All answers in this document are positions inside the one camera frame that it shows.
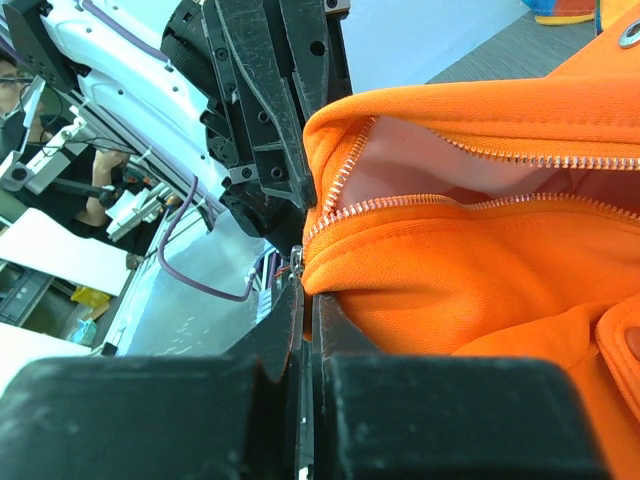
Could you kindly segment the orange zip jacket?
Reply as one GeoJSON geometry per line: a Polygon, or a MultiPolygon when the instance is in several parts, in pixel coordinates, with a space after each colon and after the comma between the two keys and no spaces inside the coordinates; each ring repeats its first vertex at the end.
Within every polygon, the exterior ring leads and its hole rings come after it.
{"type": "Polygon", "coordinates": [[[639,475],[639,5],[541,78],[332,103],[302,284],[395,354],[527,356],[576,386],[617,479],[639,475]]]}

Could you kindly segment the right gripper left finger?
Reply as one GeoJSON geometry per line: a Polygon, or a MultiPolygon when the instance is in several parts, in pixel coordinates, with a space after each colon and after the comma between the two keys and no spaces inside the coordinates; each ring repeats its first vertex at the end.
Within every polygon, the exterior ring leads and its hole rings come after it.
{"type": "Polygon", "coordinates": [[[304,294],[218,356],[53,357],[1,397],[5,479],[294,479],[304,294]]]}

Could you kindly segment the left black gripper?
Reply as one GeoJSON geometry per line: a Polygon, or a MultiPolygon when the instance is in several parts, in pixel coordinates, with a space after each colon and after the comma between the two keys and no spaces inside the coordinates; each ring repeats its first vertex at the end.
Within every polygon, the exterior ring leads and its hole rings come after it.
{"type": "Polygon", "coordinates": [[[221,203],[241,229],[299,245],[317,196],[305,166],[309,118],[351,94],[341,22],[348,1],[181,1],[161,50],[208,99],[221,203]]]}

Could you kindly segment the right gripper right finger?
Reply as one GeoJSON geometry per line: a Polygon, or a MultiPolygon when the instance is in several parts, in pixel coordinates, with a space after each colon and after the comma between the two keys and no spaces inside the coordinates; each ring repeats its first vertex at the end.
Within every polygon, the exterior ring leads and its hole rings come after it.
{"type": "Polygon", "coordinates": [[[393,355],[313,300],[318,479],[608,479],[579,395],[529,357],[393,355]]]}

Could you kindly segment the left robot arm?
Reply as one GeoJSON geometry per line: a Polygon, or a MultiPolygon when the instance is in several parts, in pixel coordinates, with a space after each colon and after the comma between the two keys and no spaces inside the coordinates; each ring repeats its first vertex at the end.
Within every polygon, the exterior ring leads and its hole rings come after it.
{"type": "Polygon", "coordinates": [[[306,121],[351,92],[346,1],[5,1],[26,70],[1,119],[1,184],[110,206],[112,238],[193,191],[285,252],[317,201],[306,121]]]}

